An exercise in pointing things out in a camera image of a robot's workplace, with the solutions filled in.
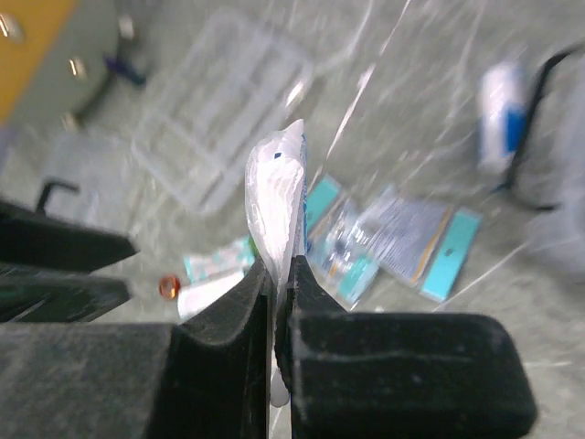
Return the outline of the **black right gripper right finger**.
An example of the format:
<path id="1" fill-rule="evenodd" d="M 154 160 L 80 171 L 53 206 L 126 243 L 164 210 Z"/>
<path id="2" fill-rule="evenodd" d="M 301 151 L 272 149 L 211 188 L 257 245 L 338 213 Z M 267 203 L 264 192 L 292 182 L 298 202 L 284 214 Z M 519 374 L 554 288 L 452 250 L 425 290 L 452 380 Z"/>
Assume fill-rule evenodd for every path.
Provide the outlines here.
<path id="1" fill-rule="evenodd" d="M 499 321 L 347 312 L 303 256 L 292 260 L 275 340 L 295 438 L 521 438 L 537 421 Z"/>

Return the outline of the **clear first aid box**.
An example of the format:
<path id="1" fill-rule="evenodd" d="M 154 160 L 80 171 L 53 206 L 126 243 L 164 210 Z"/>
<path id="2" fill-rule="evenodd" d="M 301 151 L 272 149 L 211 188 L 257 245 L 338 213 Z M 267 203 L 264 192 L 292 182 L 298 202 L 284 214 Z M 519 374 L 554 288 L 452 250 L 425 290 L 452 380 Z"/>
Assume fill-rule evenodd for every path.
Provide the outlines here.
<path id="1" fill-rule="evenodd" d="M 556 70 L 575 60 L 548 135 L 537 133 Z M 539 69 L 504 189 L 524 214 L 517 227 L 528 258 L 574 283 L 584 281 L 584 41 L 550 56 Z"/>

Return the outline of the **white blue sachet pack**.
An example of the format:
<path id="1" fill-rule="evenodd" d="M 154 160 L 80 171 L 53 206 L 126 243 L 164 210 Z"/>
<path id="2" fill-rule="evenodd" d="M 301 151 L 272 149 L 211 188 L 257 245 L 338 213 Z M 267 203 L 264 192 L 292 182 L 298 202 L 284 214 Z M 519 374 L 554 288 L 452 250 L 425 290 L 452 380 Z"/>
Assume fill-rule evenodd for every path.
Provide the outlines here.
<path id="1" fill-rule="evenodd" d="M 252 148 L 245 171 L 245 210 L 250 236 L 276 291 L 271 294 L 273 343 L 286 328 L 287 283 L 293 258 L 306 254 L 304 121 L 269 134 Z"/>

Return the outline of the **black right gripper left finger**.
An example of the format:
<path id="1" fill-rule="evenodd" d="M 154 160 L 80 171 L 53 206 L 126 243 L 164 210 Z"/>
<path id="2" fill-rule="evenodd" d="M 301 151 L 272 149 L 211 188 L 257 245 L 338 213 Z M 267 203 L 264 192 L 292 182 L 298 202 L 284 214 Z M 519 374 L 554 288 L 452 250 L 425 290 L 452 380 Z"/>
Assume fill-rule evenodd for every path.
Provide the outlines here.
<path id="1" fill-rule="evenodd" d="M 4 438 L 264 438 L 268 296 L 262 262 L 181 324 L 100 324 L 119 280 L 1 277 Z"/>

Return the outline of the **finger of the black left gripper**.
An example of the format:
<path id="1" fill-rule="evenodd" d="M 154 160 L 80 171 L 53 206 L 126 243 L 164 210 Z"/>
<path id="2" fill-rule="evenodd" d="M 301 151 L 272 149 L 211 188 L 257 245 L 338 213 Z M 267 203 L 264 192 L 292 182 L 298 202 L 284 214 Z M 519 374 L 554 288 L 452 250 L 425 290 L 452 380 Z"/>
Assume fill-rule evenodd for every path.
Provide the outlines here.
<path id="1" fill-rule="evenodd" d="M 1 321 L 89 322 L 131 299 L 95 272 L 137 253 L 130 239 L 1 203 Z"/>

